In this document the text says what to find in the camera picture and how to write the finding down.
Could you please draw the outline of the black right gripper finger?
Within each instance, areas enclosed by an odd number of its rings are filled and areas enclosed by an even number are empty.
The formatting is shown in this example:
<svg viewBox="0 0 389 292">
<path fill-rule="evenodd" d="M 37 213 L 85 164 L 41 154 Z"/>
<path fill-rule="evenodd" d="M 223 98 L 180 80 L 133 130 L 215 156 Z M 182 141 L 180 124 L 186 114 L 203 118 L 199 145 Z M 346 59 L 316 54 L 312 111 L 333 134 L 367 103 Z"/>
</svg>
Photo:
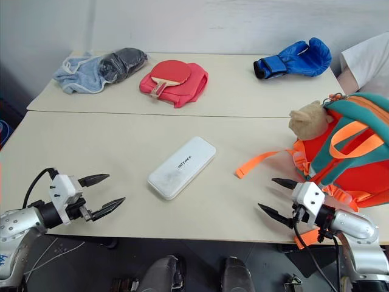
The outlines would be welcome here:
<svg viewBox="0 0 389 292">
<path fill-rule="evenodd" d="M 272 219 L 278 221 L 279 223 L 282 223 L 283 225 L 287 226 L 289 229 L 294 228 L 294 219 L 293 218 L 287 218 L 278 213 L 277 210 L 258 203 L 258 206 L 266 213 L 268 216 L 270 216 Z"/>
<path fill-rule="evenodd" d="M 285 178 L 272 178 L 272 181 L 290 190 L 294 190 L 298 184 L 298 182 L 292 179 Z"/>
</svg>

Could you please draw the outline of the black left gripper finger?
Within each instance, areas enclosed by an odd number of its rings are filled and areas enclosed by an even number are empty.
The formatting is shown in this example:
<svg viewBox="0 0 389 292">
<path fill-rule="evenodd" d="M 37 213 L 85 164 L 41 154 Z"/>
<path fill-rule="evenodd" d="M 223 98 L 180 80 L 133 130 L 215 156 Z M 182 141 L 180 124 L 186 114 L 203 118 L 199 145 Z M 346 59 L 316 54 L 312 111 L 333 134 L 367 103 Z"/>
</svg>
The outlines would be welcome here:
<svg viewBox="0 0 389 292">
<path fill-rule="evenodd" d="M 100 183 L 106 178 L 109 178 L 109 174 L 97 174 L 97 175 L 90 175 L 90 176 L 85 176 L 84 178 L 78 179 L 78 182 L 82 187 L 90 187 L 95 184 Z"/>
<path fill-rule="evenodd" d="M 108 214 L 116 210 L 125 200 L 126 198 L 123 197 L 104 204 L 100 210 L 97 210 L 91 214 L 91 220 L 97 221 L 103 218 L 104 216 L 107 216 Z"/>
</svg>

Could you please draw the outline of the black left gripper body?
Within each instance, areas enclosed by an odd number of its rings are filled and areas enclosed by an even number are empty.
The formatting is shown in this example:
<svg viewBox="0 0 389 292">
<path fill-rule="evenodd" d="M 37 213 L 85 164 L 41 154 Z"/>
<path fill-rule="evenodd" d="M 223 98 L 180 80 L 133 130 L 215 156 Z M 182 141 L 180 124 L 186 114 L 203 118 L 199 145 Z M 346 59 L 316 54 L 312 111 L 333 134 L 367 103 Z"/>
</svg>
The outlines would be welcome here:
<svg viewBox="0 0 389 292">
<path fill-rule="evenodd" d="M 86 200 L 83 197 L 79 197 L 75 203 L 69 204 L 65 211 L 70 221 L 78 218 L 84 218 L 86 221 L 92 220 L 92 212 L 86 208 Z"/>
</svg>

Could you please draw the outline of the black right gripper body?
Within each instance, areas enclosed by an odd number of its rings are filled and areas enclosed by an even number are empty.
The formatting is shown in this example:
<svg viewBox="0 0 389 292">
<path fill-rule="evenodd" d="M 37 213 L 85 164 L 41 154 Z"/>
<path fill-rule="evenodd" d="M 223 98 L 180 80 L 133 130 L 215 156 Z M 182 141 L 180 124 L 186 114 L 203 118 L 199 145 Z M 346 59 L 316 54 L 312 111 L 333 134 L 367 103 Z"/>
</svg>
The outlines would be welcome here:
<svg viewBox="0 0 389 292">
<path fill-rule="evenodd" d="M 297 227 L 300 222 L 309 224 L 309 213 L 306 206 L 302 204 L 293 204 L 293 227 Z"/>
</svg>

